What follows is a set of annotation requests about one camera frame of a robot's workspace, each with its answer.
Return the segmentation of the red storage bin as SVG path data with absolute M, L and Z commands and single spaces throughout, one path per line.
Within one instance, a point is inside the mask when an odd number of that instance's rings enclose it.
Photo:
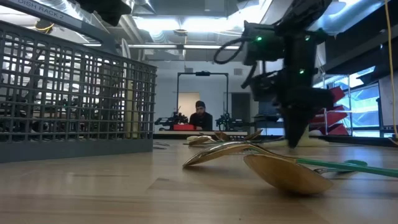
M 339 100 L 345 97 L 344 91 L 341 89 L 340 86 L 330 88 L 329 89 L 333 95 L 333 102 L 337 103 Z
M 331 126 L 347 116 L 348 114 L 341 106 L 334 107 L 332 110 L 327 111 L 325 111 L 325 109 L 321 109 L 310 121 L 310 124 L 321 125 L 326 123 L 327 125 Z
M 310 131 L 314 131 L 316 134 L 321 135 L 334 135 L 334 136 L 348 136 L 349 133 L 342 123 L 336 123 L 328 127 L 325 131 L 325 127 L 310 128 Z

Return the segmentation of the fluorescent light strip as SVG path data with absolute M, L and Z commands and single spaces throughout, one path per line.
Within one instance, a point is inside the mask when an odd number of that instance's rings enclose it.
M 128 47 L 131 49 L 178 49 L 177 45 L 170 44 L 129 44 Z
M 198 49 L 198 50 L 217 50 L 222 46 L 220 45 L 183 45 L 184 49 Z M 239 46 L 226 46 L 223 50 L 238 50 Z

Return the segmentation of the metal shelf rack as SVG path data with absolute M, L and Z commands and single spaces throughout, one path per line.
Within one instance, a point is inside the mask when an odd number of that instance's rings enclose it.
M 326 74 L 325 72 L 322 73 L 322 82 L 323 82 L 323 88 L 328 89 L 328 84 L 331 83 L 332 86 L 334 86 L 334 82 L 347 78 L 347 91 L 348 91 L 348 108 L 349 110 L 340 110 L 340 111 L 335 111 L 335 113 L 347 113 L 349 115 L 349 128 L 346 128 L 348 134 L 353 137 L 353 108 L 352 108 L 352 102 L 351 102 L 351 82 L 350 82 L 350 74 L 345 74 L 345 75 L 336 75 L 336 74 Z

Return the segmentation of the grey mesh cutlery basket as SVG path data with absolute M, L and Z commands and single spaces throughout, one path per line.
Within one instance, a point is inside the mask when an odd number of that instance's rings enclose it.
M 73 0 L 0 0 L 0 163 L 149 152 L 154 66 L 80 18 Z M 124 131 L 124 63 L 137 138 Z

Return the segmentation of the black gantry frame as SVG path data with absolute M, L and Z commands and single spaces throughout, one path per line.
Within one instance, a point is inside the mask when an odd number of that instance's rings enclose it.
M 204 111 L 219 118 L 229 111 L 229 74 L 221 72 L 180 72 L 177 74 L 179 113 L 191 117 Z

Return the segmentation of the person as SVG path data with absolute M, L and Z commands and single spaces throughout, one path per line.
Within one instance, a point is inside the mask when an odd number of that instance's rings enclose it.
M 193 125 L 196 130 L 212 131 L 213 116 L 206 112 L 206 106 L 203 101 L 195 103 L 196 112 L 190 115 L 189 124 Z

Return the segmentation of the black desk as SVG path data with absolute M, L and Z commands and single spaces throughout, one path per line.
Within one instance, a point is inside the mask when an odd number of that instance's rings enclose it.
M 279 121 L 279 114 L 257 114 L 254 117 L 254 127 L 259 128 L 283 128 L 283 121 Z

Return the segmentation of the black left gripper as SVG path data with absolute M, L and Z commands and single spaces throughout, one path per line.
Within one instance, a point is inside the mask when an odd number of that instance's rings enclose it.
M 130 14 L 132 8 L 122 0 L 76 0 L 80 7 L 99 16 L 112 26 L 117 26 L 121 16 Z

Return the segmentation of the silver ceiling duct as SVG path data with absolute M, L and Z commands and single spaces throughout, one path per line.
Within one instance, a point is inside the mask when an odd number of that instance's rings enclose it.
M 332 0 L 324 14 L 308 30 L 323 29 L 328 35 L 337 35 L 384 5 L 384 0 Z

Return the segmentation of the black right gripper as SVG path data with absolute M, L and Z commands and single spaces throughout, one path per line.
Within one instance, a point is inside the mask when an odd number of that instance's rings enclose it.
M 281 108 L 285 138 L 295 148 L 303 136 L 312 114 L 309 109 L 330 108 L 333 95 L 330 90 L 313 87 L 317 45 L 325 34 L 293 27 L 281 30 L 279 26 L 245 22 L 243 64 L 251 66 L 242 88 L 250 87 L 255 99 L 274 95 Z M 282 68 L 255 75 L 257 63 L 282 59 Z

